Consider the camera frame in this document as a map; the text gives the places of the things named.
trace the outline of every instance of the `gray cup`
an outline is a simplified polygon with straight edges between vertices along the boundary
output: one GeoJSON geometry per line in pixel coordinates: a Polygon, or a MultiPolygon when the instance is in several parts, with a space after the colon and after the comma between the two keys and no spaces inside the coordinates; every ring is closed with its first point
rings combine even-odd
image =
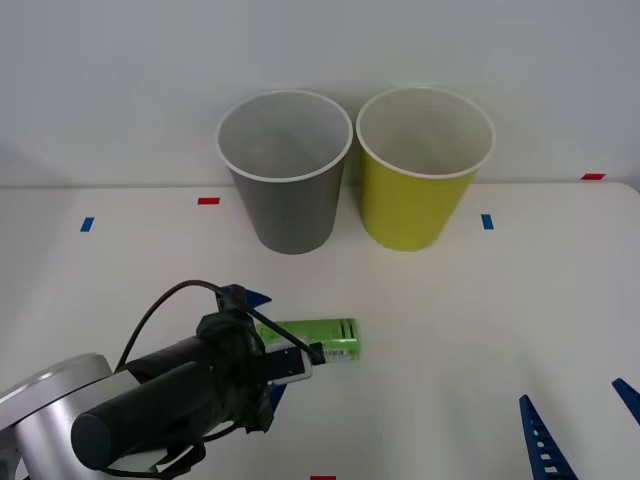
{"type": "Polygon", "coordinates": [[[301,90],[250,98],[224,116],[218,152],[266,247],[306,253],[329,238],[352,139],[340,105],[301,90]]]}

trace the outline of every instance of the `cup rim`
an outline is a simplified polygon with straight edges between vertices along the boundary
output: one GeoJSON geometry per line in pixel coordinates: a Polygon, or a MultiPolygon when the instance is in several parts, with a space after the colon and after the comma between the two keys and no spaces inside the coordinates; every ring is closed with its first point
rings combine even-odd
{"type": "Polygon", "coordinates": [[[220,122],[218,123],[218,127],[216,128],[215,139],[216,139],[216,151],[218,155],[222,157],[222,160],[227,165],[227,167],[233,170],[234,172],[236,172],[237,174],[242,175],[243,177],[246,177],[246,178],[250,178],[251,180],[257,180],[259,182],[265,182],[265,183],[292,183],[292,182],[299,182],[302,180],[307,180],[309,178],[316,177],[326,172],[327,170],[330,170],[331,168],[336,166],[338,163],[340,163],[340,161],[345,157],[345,155],[349,151],[349,148],[351,148],[351,144],[353,143],[353,123],[351,121],[351,117],[349,117],[349,114],[346,112],[346,110],[342,106],[340,106],[340,104],[335,100],[332,100],[331,98],[321,95],[319,93],[311,92],[309,90],[302,90],[302,89],[296,89],[296,88],[284,88],[284,89],[276,89],[276,90],[269,90],[267,92],[262,92],[257,95],[252,95],[249,98],[245,98],[243,100],[236,102],[229,110],[225,112],[225,114],[222,116],[222,119],[220,119],[220,122]],[[262,177],[260,175],[254,175],[252,173],[245,172],[241,168],[231,163],[229,159],[227,159],[227,157],[224,155],[224,153],[222,153],[222,149],[220,148],[220,130],[222,129],[222,125],[224,125],[227,118],[233,112],[235,112],[238,108],[242,107],[243,105],[246,105],[247,103],[252,102],[260,97],[266,97],[269,95],[280,94],[280,93],[298,93],[303,95],[309,95],[311,97],[319,98],[331,104],[332,106],[334,106],[337,109],[337,111],[340,113],[340,115],[344,118],[349,128],[349,133],[347,135],[347,141],[345,142],[345,146],[342,149],[342,151],[336,156],[336,158],[331,160],[331,162],[326,164],[324,167],[319,168],[318,170],[314,170],[313,172],[305,173],[304,175],[298,175],[296,177],[273,178],[273,177],[262,177]]]}
{"type": "Polygon", "coordinates": [[[379,93],[378,95],[374,96],[373,98],[369,99],[367,101],[367,103],[364,104],[364,106],[360,109],[360,112],[358,113],[358,118],[356,119],[356,134],[358,136],[358,140],[360,141],[360,145],[362,145],[362,148],[364,148],[364,150],[371,156],[371,158],[373,158],[376,162],[384,165],[387,168],[390,168],[391,170],[394,170],[398,173],[401,173],[402,175],[407,175],[410,177],[415,177],[415,178],[424,178],[424,179],[431,179],[431,180],[444,180],[444,179],[448,179],[448,178],[457,178],[457,177],[463,177],[469,173],[475,172],[476,170],[478,170],[484,163],[486,163],[487,160],[489,160],[489,158],[491,157],[491,155],[493,154],[493,151],[495,149],[496,146],[496,129],[495,126],[493,125],[493,122],[491,121],[491,118],[489,117],[489,115],[487,115],[487,113],[480,108],[479,105],[477,105],[475,102],[469,100],[467,97],[460,95],[459,93],[456,92],[452,92],[451,90],[448,90],[446,88],[442,88],[442,87],[437,87],[437,86],[430,86],[430,85],[425,85],[425,86],[419,86],[419,87],[398,87],[398,88],[392,88],[390,90],[385,90],[381,93],[379,93]],[[489,148],[489,150],[487,151],[487,153],[485,154],[484,158],[482,158],[482,160],[480,160],[479,162],[477,162],[475,165],[473,165],[472,167],[469,167],[465,170],[462,170],[460,172],[454,172],[454,173],[447,173],[444,175],[431,175],[431,174],[427,174],[427,173],[416,173],[416,172],[412,172],[410,170],[405,170],[403,168],[400,167],[396,167],[395,165],[392,165],[391,163],[383,160],[382,158],[380,158],[368,145],[367,143],[363,140],[362,138],[362,132],[360,129],[360,123],[361,123],[361,119],[363,117],[363,115],[366,113],[367,109],[376,101],[378,101],[380,98],[385,97],[387,95],[390,95],[392,93],[397,93],[397,92],[402,92],[402,91],[411,91],[411,90],[432,90],[432,91],[436,91],[439,93],[445,93],[447,95],[450,95],[452,97],[457,98],[458,100],[461,100],[463,102],[465,102],[467,105],[471,106],[472,108],[474,108],[475,110],[477,110],[480,115],[482,116],[482,118],[484,118],[484,120],[487,122],[487,124],[489,125],[489,129],[491,130],[491,147],[489,148]]]}

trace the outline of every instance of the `white backdrop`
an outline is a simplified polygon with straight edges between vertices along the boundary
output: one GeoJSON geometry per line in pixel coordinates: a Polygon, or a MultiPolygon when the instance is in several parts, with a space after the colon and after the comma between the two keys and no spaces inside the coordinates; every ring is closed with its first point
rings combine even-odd
{"type": "Polygon", "coordinates": [[[437,83],[495,120],[482,181],[640,183],[636,0],[3,0],[0,185],[224,185],[222,113],[276,87],[355,116],[437,83]]]}

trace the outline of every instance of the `white table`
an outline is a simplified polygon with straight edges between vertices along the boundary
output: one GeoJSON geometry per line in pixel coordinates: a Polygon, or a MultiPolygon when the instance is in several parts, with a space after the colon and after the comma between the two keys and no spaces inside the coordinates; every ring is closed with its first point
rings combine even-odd
{"type": "MultiPolygon", "coordinates": [[[[0,390],[82,352],[115,364],[181,280],[240,283],[273,297],[274,319],[358,318],[362,359],[290,386],[267,435],[211,444],[189,478],[528,479],[525,393],[581,480],[637,477],[640,426],[611,387],[640,388],[635,191],[474,185],[418,253],[377,245],[355,205],[343,191],[329,241],[284,256],[232,188],[0,191],[0,390]]],[[[182,292],[133,356],[193,334],[214,303],[182,292]]]]}

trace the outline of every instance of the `green block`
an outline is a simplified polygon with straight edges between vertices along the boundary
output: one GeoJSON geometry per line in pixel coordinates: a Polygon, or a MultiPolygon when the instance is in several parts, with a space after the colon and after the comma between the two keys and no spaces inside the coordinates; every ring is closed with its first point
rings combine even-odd
{"type": "MultiPolygon", "coordinates": [[[[360,358],[360,327],[355,318],[276,323],[306,343],[322,342],[327,362],[344,362],[360,358]]],[[[262,324],[258,324],[256,329],[266,345],[283,340],[280,335],[262,324]]]]}

